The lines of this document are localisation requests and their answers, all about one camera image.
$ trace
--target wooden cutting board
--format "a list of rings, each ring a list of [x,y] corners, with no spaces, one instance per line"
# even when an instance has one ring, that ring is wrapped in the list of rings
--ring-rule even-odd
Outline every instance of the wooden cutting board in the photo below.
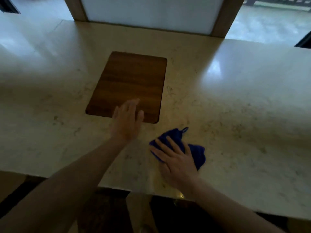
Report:
[[[126,100],[140,98],[137,111],[144,111],[144,122],[157,123],[166,65],[166,58],[112,52],[86,113],[112,117],[116,106]]]

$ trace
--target kitchen counter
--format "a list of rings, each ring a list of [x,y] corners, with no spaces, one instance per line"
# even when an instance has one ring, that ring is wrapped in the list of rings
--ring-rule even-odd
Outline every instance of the kitchen counter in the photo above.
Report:
[[[49,177],[109,137],[85,108],[112,51],[168,59],[160,120],[100,186],[182,198],[148,142],[173,129],[206,148],[200,176],[256,211],[311,219],[311,51],[0,13],[0,170]]]

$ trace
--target marble countertop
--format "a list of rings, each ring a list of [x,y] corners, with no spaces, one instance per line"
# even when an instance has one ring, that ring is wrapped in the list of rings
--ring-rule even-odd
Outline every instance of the marble countertop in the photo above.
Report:
[[[256,211],[311,219],[311,51],[0,13],[0,170],[49,177],[109,137],[85,108],[112,51],[168,59],[160,120],[100,186],[181,198],[148,142],[189,127],[200,176]]]

